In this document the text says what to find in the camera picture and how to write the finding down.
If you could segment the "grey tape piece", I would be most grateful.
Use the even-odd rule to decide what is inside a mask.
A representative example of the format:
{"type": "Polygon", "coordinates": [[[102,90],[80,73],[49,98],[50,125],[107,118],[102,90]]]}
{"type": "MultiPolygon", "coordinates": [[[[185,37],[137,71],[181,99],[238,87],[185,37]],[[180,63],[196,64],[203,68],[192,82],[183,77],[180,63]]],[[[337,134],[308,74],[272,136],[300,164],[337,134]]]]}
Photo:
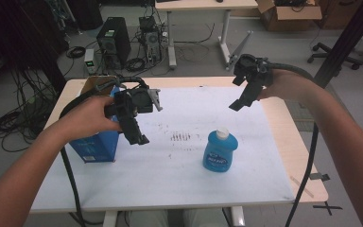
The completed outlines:
{"type": "Polygon", "coordinates": [[[311,173],[309,175],[310,180],[321,180],[323,182],[329,181],[330,177],[328,174],[321,174],[321,173],[311,173]]]}

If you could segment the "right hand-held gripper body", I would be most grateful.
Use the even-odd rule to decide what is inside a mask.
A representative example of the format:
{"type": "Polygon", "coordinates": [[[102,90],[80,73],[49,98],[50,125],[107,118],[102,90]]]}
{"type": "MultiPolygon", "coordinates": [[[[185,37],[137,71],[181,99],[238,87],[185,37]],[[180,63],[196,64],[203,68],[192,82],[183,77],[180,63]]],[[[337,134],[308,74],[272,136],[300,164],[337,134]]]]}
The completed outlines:
{"type": "Polygon", "coordinates": [[[245,77],[247,83],[260,82],[262,86],[269,86],[273,82],[270,61],[250,54],[243,54],[239,58],[234,66],[233,74],[245,77]]]}

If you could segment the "black curtain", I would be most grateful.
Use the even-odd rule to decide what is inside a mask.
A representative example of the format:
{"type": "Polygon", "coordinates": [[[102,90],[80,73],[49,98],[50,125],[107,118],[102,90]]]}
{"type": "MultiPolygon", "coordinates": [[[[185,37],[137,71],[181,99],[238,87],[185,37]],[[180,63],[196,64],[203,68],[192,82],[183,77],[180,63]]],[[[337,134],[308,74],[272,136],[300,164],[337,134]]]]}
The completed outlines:
{"type": "Polygon", "coordinates": [[[61,93],[66,80],[57,59],[68,47],[45,0],[0,0],[0,50],[21,72],[42,70],[61,93]]]}

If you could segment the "blue cardboard box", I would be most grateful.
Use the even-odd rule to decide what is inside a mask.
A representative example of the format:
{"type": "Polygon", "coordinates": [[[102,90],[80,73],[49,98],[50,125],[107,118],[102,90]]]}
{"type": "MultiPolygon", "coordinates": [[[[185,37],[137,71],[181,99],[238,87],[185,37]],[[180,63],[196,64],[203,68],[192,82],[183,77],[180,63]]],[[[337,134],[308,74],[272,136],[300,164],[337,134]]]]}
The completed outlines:
{"type": "MultiPolygon", "coordinates": [[[[111,80],[113,80],[113,77],[89,77],[79,93],[85,94],[98,85],[111,80]]],[[[90,137],[71,141],[70,146],[85,163],[113,162],[118,137],[118,131],[102,131],[90,137]]]]}

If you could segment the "open brown cardboard box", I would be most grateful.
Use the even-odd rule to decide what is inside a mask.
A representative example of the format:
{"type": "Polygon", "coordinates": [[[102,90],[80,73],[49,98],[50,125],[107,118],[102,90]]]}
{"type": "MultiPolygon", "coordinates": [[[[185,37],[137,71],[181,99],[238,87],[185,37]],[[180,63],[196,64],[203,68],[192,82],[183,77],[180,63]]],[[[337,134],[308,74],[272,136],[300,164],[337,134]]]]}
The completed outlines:
{"type": "Polygon", "coordinates": [[[260,20],[267,31],[306,31],[310,24],[322,18],[315,0],[304,0],[295,6],[277,6],[277,0],[256,0],[260,20]]]}

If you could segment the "black computer tower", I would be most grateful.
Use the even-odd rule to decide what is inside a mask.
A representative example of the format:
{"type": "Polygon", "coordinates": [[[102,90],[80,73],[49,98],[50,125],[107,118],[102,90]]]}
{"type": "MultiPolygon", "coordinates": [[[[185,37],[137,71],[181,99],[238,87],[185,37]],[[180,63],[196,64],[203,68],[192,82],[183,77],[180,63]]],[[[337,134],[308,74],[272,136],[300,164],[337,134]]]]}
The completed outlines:
{"type": "Polygon", "coordinates": [[[126,20],[109,17],[96,36],[108,69],[123,69],[131,51],[126,20]]]}

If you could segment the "person's right hand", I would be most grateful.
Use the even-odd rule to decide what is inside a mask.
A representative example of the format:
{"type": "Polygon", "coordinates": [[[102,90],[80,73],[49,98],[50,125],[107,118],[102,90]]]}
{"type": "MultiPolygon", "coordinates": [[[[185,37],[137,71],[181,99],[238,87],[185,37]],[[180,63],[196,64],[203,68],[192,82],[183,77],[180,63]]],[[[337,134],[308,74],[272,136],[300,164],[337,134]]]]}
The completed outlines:
{"type": "Polygon", "coordinates": [[[310,79],[291,71],[275,69],[272,74],[272,84],[263,88],[258,100],[279,97],[284,100],[303,101],[306,100],[306,91],[314,87],[310,79]]]}

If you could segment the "white paper sheet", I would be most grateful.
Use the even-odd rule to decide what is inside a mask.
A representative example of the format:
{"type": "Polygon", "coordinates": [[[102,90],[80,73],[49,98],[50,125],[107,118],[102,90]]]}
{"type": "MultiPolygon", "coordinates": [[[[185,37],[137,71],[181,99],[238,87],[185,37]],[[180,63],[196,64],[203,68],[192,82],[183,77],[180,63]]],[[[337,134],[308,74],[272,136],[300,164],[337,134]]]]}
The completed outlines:
{"type": "Polygon", "coordinates": [[[262,105],[238,112],[229,107],[241,93],[239,87],[163,88],[162,110],[137,117],[147,144],[130,145],[121,137],[114,161],[89,164],[68,148],[77,185],[70,185],[57,158],[33,211],[70,211],[77,202],[96,211],[293,201],[262,105]],[[223,173],[202,165],[208,135],[219,127],[238,141],[231,168],[223,173]]]}

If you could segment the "white cloth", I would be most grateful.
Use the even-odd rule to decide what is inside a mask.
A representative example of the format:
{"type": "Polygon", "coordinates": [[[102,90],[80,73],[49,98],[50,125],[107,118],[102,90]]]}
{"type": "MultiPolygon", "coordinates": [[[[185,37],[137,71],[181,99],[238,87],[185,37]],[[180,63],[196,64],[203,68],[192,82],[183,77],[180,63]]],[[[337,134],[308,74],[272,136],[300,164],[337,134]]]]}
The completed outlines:
{"type": "MultiPolygon", "coordinates": [[[[167,210],[132,211],[130,227],[170,227],[167,210]]],[[[184,227],[229,227],[221,208],[185,209],[184,227]]]]}

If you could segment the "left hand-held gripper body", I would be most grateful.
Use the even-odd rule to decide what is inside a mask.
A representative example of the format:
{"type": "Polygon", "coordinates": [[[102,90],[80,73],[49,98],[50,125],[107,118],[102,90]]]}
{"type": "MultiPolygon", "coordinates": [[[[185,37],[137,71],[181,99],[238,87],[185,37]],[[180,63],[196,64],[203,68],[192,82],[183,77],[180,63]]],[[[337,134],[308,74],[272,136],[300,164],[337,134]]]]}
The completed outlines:
{"type": "Polygon", "coordinates": [[[108,117],[115,116],[122,127],[135,127],[138,114],[148,114],[156,108],[160,112],[163,107],[160,103],[160,89],[133,88],[123,89],[114,87],[110,92],[110,97],[114,98],[114,103],[104,108],[104,114],[108,117]]]}

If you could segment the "open computer case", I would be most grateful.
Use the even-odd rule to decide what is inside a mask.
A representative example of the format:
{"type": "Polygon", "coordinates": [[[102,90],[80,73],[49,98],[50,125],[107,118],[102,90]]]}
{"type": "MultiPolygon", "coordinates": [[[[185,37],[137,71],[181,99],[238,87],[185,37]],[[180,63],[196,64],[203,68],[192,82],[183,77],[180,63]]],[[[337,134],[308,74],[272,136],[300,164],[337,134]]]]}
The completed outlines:
{"type": "Polygon", "coordinates": [[[153,16],[139,18],[141,40],[146,51],[147,60],[156,64],[162,60],[160,29],[153,16]]]}

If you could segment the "person's left hand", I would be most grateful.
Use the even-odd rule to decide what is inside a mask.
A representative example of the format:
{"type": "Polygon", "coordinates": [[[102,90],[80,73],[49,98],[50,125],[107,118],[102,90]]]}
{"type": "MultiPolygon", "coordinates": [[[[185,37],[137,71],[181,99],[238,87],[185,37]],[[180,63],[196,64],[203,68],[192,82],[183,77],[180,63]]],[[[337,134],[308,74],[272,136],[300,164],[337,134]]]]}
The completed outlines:
{"type": "Polygon", "coordinates": [[[120,125],[104,114],[114,103],[109,96],[93,96],[83,101],[55,124],[55,132],[65,142],[92,136],[101,131],[120,131],[120,125]]]}

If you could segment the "black tape cross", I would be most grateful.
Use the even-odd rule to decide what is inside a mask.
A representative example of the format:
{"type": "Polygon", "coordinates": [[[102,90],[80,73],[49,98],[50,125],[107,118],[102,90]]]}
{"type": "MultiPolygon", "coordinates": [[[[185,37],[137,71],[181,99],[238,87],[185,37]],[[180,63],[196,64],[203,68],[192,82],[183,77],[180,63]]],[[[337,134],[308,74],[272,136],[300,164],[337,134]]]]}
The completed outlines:
{"type": "Polygon", "coordinates": [[[330,205],[327,201],[324,203],[324,205],[314,205],[313,208],[314,209],[325,209],[330,216],[333,215],[334,210],[342,210],[342,207],[330,205]]]}

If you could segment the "blue bottle with white cap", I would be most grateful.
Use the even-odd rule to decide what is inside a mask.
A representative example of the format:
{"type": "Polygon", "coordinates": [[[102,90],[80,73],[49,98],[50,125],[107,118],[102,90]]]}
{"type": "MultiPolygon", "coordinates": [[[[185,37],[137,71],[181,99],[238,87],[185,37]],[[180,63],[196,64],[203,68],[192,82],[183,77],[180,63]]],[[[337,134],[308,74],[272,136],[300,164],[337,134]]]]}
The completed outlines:
{"type": "Polygon", "coordinates": [[[238,148],[237,139],[226,128],[218,128],[208,135],[202,165],[214,172],[226,172],[233,162],[233,152],[238,148]]]}

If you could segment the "white background desk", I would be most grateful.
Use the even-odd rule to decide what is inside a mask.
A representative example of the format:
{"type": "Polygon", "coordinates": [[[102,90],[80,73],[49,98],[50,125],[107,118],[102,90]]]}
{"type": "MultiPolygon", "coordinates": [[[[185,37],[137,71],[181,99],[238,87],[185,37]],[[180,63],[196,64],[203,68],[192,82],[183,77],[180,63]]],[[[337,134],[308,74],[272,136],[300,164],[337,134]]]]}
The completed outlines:
{"type": "Polygon", "coordinates": [[[176,24],[177,16],[181,15],[184,23],[196,23],[200,16],[202,22],[223,24],[221,36],[218,38],[222,56],[227,67],[231,65],[234,55],[230,54],[226,44],[231,13],[234,9],[255,9],[256,0],[155,0],[155,8],[165,11],[168,27],[168,64],[171,69],[177,67],[177,58],[172,35],[172,26],[176,24]]]}

